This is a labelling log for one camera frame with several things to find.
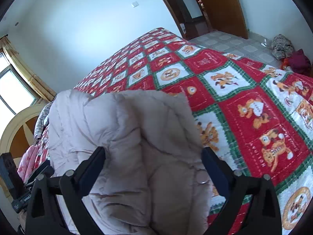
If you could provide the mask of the light pink puffer jacket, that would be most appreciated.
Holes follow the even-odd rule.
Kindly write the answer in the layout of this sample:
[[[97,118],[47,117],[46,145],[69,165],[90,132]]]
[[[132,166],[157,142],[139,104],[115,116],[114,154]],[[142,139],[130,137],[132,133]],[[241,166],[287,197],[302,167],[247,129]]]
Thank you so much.
[[[106,161],[82,201],[104,234],[206,231],[212,184],[184,94],[59,93],[49,112],[55,175],[76,169],[99,146]]]

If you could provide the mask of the folded pink blanket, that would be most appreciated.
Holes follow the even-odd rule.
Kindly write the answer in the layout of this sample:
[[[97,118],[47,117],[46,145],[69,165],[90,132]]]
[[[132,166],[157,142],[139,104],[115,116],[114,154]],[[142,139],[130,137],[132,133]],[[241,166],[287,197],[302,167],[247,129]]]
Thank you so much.
[[[31,176],[34,170],[35,159],[38,150],[39,150],[38,145],[31,145],[21,158],[17,173],[19,174],[24,183],[26,183],[26,181]]]

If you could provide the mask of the dark wooden door frame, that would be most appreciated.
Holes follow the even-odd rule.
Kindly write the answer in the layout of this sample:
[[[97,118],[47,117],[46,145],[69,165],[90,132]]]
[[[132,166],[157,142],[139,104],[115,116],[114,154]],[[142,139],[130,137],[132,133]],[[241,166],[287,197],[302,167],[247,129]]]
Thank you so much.
[[[201,0],[163,1],[183,38],[191,40],[213,31]]]

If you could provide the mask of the red patterned bed quilt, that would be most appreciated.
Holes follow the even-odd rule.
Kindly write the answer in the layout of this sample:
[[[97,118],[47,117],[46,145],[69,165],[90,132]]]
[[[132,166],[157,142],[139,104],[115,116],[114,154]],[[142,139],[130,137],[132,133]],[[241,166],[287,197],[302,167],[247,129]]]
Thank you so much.
[[[208,49],[156,28],[69,90],[93,97],[127,90],[184,94],[202,150],[210,147],[233,171],[247,177],[268,174],[279,202],[281,234],[312,234],[311,78]],[[210,177],[209,181],[207,229],[226,201]],[[69,231],[79,234],[63,196],[56,198]],[[239,230],[250,198],[245,196],[228,234]]]

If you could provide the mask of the brown wooden door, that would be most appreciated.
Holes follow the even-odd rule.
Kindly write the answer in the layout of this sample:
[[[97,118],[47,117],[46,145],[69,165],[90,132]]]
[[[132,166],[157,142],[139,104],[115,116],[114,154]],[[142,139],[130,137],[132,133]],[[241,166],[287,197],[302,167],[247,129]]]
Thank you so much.
[[[248,39],[239,0],[202,0],[213,29]]]

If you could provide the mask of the clothes pile on floor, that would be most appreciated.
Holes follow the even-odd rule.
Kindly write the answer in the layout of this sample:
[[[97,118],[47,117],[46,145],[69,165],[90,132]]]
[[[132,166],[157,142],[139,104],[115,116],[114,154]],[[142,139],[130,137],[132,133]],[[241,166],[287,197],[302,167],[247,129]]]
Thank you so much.
[[[282,60],[283,64],[292,69],[293,72],[309,76],[311,73],[311,63],[302,49],[295,50],[291,41],[284,35],[278,34],[271,43],[271,53],[277,60]]]

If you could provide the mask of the striped grey pillow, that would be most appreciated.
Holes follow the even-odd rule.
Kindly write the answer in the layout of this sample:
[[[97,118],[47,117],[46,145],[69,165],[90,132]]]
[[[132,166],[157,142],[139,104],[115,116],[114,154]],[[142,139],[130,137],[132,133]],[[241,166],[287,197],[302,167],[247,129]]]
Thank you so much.
[[[38,116],[38,119],[36,121],[35,128],[34,128],[34,134],[33,134],[35,143],[39,142],[42,136],[43,130],[49,123],[48,115],[49,115],[51,106],[52,106],[52,102],[46,104]]]

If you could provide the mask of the right beige curtain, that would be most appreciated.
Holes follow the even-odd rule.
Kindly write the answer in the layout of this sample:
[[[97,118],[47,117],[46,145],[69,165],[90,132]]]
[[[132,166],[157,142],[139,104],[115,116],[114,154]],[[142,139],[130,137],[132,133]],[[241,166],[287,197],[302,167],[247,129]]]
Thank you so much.
[[[42,99],[52,101],[55,98],[56,92],[28,67],[7,36],[1,37],[1,49],[21,77]]]

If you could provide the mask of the cream and wood headboard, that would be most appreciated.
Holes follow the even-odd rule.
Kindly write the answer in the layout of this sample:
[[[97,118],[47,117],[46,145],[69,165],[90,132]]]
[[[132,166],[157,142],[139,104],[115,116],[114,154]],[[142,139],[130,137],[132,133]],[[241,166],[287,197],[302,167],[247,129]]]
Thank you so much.
[[[31,145],[38,145],[38,153],[40,152],[40,146],[35,143],[33,134],[36,121],[44,106],[44,104],[39,104],[23,109],[4,129],[1,137],[1,154],[10,153],[17,169],[23,154]]]

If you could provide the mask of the window with frame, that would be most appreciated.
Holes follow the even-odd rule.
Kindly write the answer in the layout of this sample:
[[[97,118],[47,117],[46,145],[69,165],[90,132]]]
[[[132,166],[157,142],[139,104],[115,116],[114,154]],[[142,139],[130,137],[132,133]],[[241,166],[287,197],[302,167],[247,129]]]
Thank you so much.
[[[40,97],[21,77],[1,49],[1,126],[23,109],[36,104]]]

